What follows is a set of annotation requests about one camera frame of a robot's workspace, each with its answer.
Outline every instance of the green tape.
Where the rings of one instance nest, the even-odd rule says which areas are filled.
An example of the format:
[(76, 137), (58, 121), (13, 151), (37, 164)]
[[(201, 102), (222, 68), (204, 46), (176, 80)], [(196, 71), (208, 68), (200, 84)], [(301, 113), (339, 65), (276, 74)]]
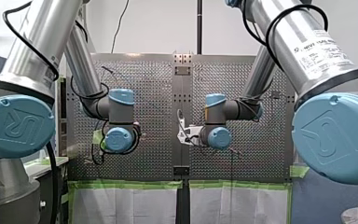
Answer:
[(101, 148), (106, 149), (106, 143), (104, 142), (104, 140), (101, 143), (102, 140), (103, 140), (103, 131), (102, 131), (102, 129), (95, 131), (93, 136), (92, 136), (92, 144), (96, 144), (96, 145), (101, 144)]
[(180, 189), (182, 181), (139, 182), (124, 180), (70, 181), (69, 189)]
[(228, 180), (190, 180), (191, 189), (219, 189), (222, 187), (244, 188), (244, 189), (271, 189), (286, 190), (290, 184), (268, 184), (248, 181)]
[(290, 166), (290, 177), (304, 178), (309, 169), (308, 166)]
[(61, 204), (63, 203), (67, 203), (69, 200), (69, 196), (68, 196), (68, 193), (64, 194), (61, 196)]

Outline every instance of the vertical metal post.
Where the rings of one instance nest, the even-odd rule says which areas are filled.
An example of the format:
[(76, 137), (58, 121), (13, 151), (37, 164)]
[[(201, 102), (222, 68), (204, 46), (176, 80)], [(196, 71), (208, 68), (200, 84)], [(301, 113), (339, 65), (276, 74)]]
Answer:
[(197, 54), (202, 54), (202, 0), (197, 1)]

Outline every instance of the wire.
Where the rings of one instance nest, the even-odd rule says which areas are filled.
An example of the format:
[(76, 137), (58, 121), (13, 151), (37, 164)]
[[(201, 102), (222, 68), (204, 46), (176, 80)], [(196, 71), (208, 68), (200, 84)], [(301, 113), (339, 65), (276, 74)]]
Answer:
[(315, 5), (310, 5), (310, 4), (303, 4), (303, 5), (297, 5), (291, 8), (287, 8), (286, 10), (284, 10), (283, 12), (281, 12), (270, 24), (269, 27), (266, 31), (266, 47), (267, 50), (269, 52), (269, 54), (271, 55), (272, 59), (274, 60), (274, 62), (282, 69), (281, 64), (279, 63), (278, 58), (275, 56), (272, 47), (270, 45), (270, 41), (269, 41), (269, 36), (272, 32), (273, 29), (276, 28), (276, 26), (278, 25), (278, 23), (287, 15), (289, 15), (290, 13), (294, 12), (294, 11), (298, 11), (298, 10), (303, 10), (304, 8), (307, 9), (313, 9), (315, 11), (317, 11), (319, 14), (321, 14), (321, 16), (324, 19), (324, 29), (325, 31), (327, 31), (328, 29), (328, 18), (327, 15), (324, 13), (324, 11), (319, 8), (316, 7)]
[(127, 8), (128, 8), (128, 6), (129, 6), (129, 3), (130, 3), (130, 0), (127, 0), (126, 6), (124, 6), (124, 10), (123, 10), (123, 12), (121, 13), (120, 19), (118, 20), (118, 27), (117, 27), (117, 30), (116, 30), (116, 33), (115, 33), (115, 37), (113, 37), (112, 50), (110, 50), (110, 53), (113, 53), (113, 50), (115, 49), (116, 38), (117, 38), (118, 32), (120, 31), (121, 21), (123, 20), (124, 14), (125, 14), (126, 11), (127, 11)]
[(78, 93), (77, 91), (75, 91), (75, 85), (74, 85), (74, 77), (71, 76), (71, 90), (74, 93), (74, 95), (76, 95), (77, 97), (84, 99), (84, 100), (101, 100), (102, 98), (104, 98), (105, 96), (107, 96), (107, 94), (109, 93), (109, 87), (104, 84), (103, 82), (101, 82), (101, 85), (103, 85), (106, 88), (106, 92), (103, 93), (103, 95), (97, 95), (97, 96), (83, 96), (80, 93)]
[(48, 156), (50, 158), (50, 166), (51, 166), (51, 175), (52, 175), (52, 185), (53, 185), (53, 200), (51, 206), (51, 219), (50, 223), (55, 224), (57, 219), (58, 213), (58, 201), (59, 201), (59, 194), (58, 194), (58, 167), (55, 160), (54, 150), (50, 142), (46, 145), (48, 150)]
[(86, 42), (89, 43), (89, 35), (87, 34), (86, 29), (78, 21), (75, 21), (75, 24), (83, 32), (84, 38), (86, 39)]
[[(100, 125), (100, 120), (98, 120), (96, 123), (95, 123), (95, 126), (94, 126), (94, 132), (97, 131), (98, 129), (98, 126)], [(94, 162), (94, 164), (96, 165), (103, 165), (104, 163), (104, 153), (103, 155), (101, 156), (101, 162), (97, 161), (96, 158), (95, 158), (95, 154), (94, 154), (94, 144), (91, 143), (91, 159), (92, 159), (92, 162)]]
[(13, 34), (22, 41), (22, 43), (24, 43), (29, 49), (31, 49), (43, 62), (45, 62), (48, 67), (50, 68), (51, 72), (54, 74), (54, 78), (53, 81), (57, 80), (60, 77), (60, 74), (58, 72), (58, 69), (54, 66), (54, 64), (52, 64), (50, 62), (50, 60), (48, 58), (45, 57), (45, 55), (43, 55), (38, 49), (36, 49), (30, 42), (29, 40), (27, 40), (27, 38), (25, 38), (24, 36), (20, 35), (20, 33), (13, 27), (13, 25), (10, 23), (10, 21), (8, 20), (7, 16), (11, 13), (15, 13), (15, 12), (19, 12), (25, 8), (27, 8), (28, 6), (30, 6), (32, 3), (28, 2), (20, 7), (16, 7), (13, 9), (9, 9), (7, 11), (4, 11), (4, 13), (2, 14), (3, 19), (5, 24), (7, 25), (7, 27), (10, 29), (11, 32), (13, 32)]
[(254, 26), (254, 28), (255, 28), (255, 33), (257, 34), (258, 38), (260, 38), (260, 39), (261, 39), (260, 34), (258, 33), (258, 30), (257, 30), (257, 27), (255, 27), (255, 23), (254, 23), (254, 22), (252, 22), (252, 25), (253, 25), (253, 26)]
[(245, 29), (248, 31), (249, 35), (251, 35), (255, 40), (257, 40), (258, 43), (261, 45), (266, 46), (266, 42), (264, 42), (260, 36), (257, 36), (249, 27), (248, 21), (246, 19), (246, 0), (243, 1), (243, 9), (242, 9), (242, 20), (243, 25), (245, 26)]

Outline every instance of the perforated metal panel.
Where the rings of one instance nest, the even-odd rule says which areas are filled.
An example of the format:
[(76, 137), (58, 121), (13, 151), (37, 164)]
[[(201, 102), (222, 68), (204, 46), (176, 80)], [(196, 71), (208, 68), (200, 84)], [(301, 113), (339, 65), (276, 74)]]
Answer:
[[(141, 123), (145, 136), (130, 155), (106, 155), (103, 165), (92, 164), (90, 148), (96, 121), (85, 116), (79, 109), (78, 100), (75, 100), (74, 138), (78, 155), (71, 160), (71, 179), (172, 179), (172, 103), (169, 97), (172, 90), (172, 55), (164, 56), (158, 57), (158, 61), (153, 57), (119, 55), (99, 55), (95, 58), (98, 74), (111, 89), (134, 90), (134, 117)], [(102, 66), (114, 71), (114, 74), (106, 72)]]
[[(205, 96), (224, 93), (228, 99), (241, 96), (252, 69), (253, 58), (195, 56), (193, 59), (193, 120), (204, 123)], [(233, 134), (231, 148), (217, 151), (192, 147), (190, 175), (193, 179), (250, 179), (279, 181), (289, 176), (291, 152), (287, 147), (286, 110), (288, 81), (277, 72), (263, 100), (264, 115), (260, 122), (229, 121)], [(271, 93), (279, 99), (273, 99)]]
[[(133, 154), (108, 155), (104, 165), (94, 165), (90, 149), (95, 120), (80, 111), (78, 100), (68, 92), (68, 154), (77, 152), (70, 160), (70, 179), (171, 180), (174, 165), (189, 165), (188, 177), (192, 179), (287, 181), (293, 153), (289, 135), (292, 115), (288, 113), (293, 107), (293, 92), (282, 73), (276, 74), (266, 93), (265, 113), (259, 123), (228, 123), (234, 138), (232, 148), (240, 151), (240, 156), (233, 156), (229, 151), (213, 153), (208, 148), (187, 149), (177, 144), (174, 109), (184, 110), (186, 125), (190, 121), (203, 125), (206, 94), (221, 92), (228, 99), (241, 96), (254, 58), (194, 55), (186, 62), (191, 67), (192, 78), (189, 78), (174, 73), (179, 61), (172, 55), (94, 55), (97, 71), (110, 88), (135, 91), (135, 119), (146, 136)], [(114, 74), (105, 72), (101, 66)], [(272, 93), (279, 99), (272, 99)]]

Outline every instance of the end effector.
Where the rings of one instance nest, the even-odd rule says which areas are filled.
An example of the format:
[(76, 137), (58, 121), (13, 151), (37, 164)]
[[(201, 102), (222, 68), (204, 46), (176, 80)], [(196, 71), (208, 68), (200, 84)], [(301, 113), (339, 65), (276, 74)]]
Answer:
[(133, 91), (114, 89), (109, 92), (109, 131), (105, 136), (106, 153), (127, 154), (135, 150), (141, 137), (140, 126), (134, 123)]
[(206, 96), (205, 126), (183, 128), (185, 119), (178, 114), (178, 138), (185, 145), (228, 149), (232, 135), (227, 129), (227, 121), (259, 120), (262, 114), (263, 106), (260, 103), (250, 104), (241, 99), (229, 101), (225, 94), (209, 94)]

